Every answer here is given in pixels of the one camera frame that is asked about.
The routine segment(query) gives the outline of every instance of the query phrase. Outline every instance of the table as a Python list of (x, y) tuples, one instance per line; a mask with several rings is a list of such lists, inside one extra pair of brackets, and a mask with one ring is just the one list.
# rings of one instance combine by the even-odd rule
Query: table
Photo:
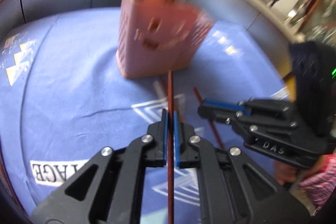
[[(0, 45), (1, 148), (28, 214), (100, 148), (119, 149), (144, 135), (167, 106), (159, 77), (121, 77), (115, 59), (119, 17), (120, 8), (53, 15), (14, 29)], [(232, 103), (288, 95), (251, 36), (228, 22), (214, 25), (190, 67), (174, 77), (184, 119), (214, 144), (207, 121), (197, 115), (192, 87)], [(227, 148), (244, 149), (230, 127), (216, 126)], [(271, 159), (246, 152), (273, 173)], [(142, 224), (167, 221), (166, 172), (147, 169)], [(176, 223), (197, 223), (195, 170), (175, 169), (175, 201)]]

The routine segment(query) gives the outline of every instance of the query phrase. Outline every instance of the red chopstick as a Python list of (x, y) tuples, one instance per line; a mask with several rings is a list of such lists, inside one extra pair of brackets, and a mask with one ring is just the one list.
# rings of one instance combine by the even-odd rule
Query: red chopstick
[(173, 73), (168, 72), (168, 224), (174, 224), (174, 83)]

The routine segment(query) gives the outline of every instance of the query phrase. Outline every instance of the patterned clothing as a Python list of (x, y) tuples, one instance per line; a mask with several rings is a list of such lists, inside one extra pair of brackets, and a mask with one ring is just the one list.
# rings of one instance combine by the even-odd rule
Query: patterned clothing
[(319, 172), (305, 178), (298, 187), (307, 192), (318, 212), (336, 187), (336, 153), (328, 155)]

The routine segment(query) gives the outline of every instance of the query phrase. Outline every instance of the pink utensil holder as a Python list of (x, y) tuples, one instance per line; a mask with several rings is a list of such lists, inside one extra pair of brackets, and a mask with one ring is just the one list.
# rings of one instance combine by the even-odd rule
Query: pink utensil holder
[(122, 0), (117, 63), (125, 78), (189, 66), (213, 21), (196, 7), (164, 0)]

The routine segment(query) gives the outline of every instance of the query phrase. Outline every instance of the human hand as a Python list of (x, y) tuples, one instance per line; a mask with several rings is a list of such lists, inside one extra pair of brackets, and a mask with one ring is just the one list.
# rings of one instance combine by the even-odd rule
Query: human hand
[(298, 169), (280, 161), (274, 161), (274, 171), (275, 179), (279, 182), (280, 185), (283, 185), (285, 182), (293, 183), (297, 179)]

